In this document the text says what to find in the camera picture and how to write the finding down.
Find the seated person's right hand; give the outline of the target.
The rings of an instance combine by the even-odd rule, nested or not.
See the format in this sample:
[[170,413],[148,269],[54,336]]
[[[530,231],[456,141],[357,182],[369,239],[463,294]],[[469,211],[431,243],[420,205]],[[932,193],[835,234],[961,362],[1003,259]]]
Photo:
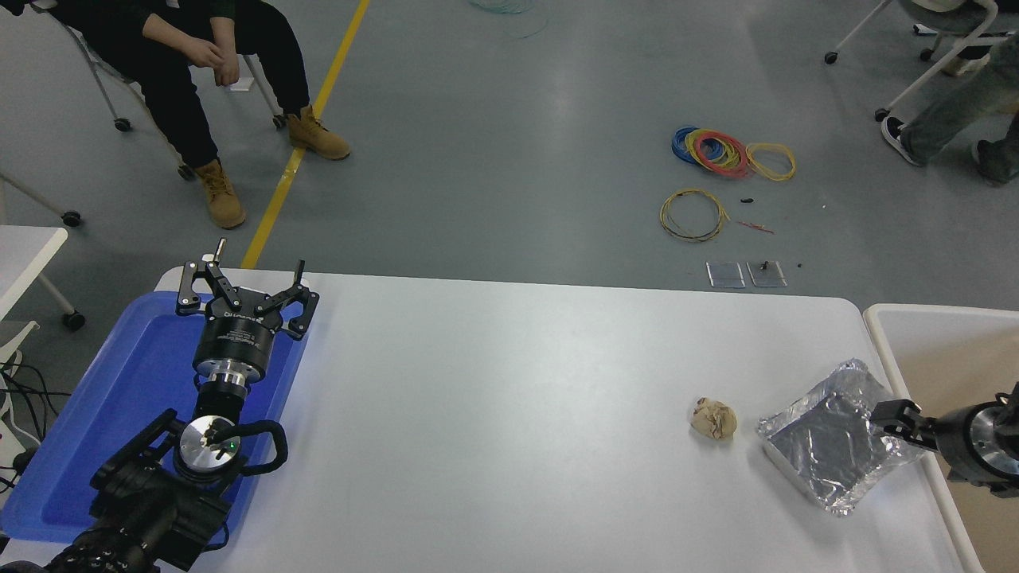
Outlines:
[[218,47],[199,37],[186,37],[181,51],[197,68],[218,68],[223,64],[223,57]]

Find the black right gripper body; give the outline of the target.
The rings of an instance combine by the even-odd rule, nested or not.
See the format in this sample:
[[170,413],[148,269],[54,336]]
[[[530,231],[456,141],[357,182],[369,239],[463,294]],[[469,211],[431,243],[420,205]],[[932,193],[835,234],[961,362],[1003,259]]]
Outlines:
[[933,423],[933,435],[940,457],[947,464],[949,482],[985,485],[989,481],[971,436],[972,423],[982,409],[983,405],[961,407],[940,416]]

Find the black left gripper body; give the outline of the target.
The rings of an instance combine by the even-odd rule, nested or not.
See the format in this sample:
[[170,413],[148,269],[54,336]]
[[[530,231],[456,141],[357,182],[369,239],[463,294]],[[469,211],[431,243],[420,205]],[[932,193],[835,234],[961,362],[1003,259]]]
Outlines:
[[259,305],[233,310],[225,298],[212,298],[206,304],[206,322],[193,357],[197,373],[211,376],[216,368],[229,366],[245,376],[266,375],[283,315],[279,310],[258,315]]

